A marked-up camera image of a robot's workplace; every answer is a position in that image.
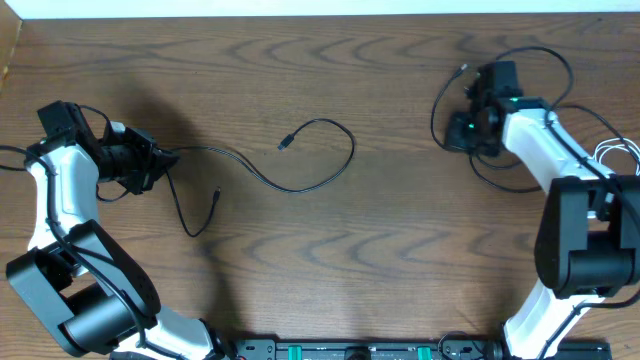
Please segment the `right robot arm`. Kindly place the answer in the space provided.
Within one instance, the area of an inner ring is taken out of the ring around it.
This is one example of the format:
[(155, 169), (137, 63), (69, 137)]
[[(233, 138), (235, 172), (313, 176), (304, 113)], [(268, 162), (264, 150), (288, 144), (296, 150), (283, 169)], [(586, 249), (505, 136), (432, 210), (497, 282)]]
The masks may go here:
[(613, 300), (639, 281), (638, 178), (595, 161), (551, 105), (524, 95), (512, 61), (480, 67), (466, 96), (470, 108), (452, 115), (443, 148), (470, 158), (508, 151), (546, 196), (534, 247), (538, 280), (500, 339), (485, 344), (484, 358), (610, 358), (608, 344), (567, 335), (591, 309), (639, 300)]

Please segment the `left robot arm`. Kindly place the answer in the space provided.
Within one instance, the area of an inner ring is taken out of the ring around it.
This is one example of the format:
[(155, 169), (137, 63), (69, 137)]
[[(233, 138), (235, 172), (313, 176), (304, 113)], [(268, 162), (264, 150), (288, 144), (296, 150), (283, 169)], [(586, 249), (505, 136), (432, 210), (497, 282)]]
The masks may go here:
[(178, 154), (118, 122), (97, 138), (84, 109), (63, 101), (39, 109), (46, 135), (20, 152), (36, 182), (37, 217), (27, 252), (6, 266), (10, 286), (75, 357), (235, 358), (234, 345), (205, 321), (162, 305), (149, 276), (100, 224), (100, 184), (142, 194)]

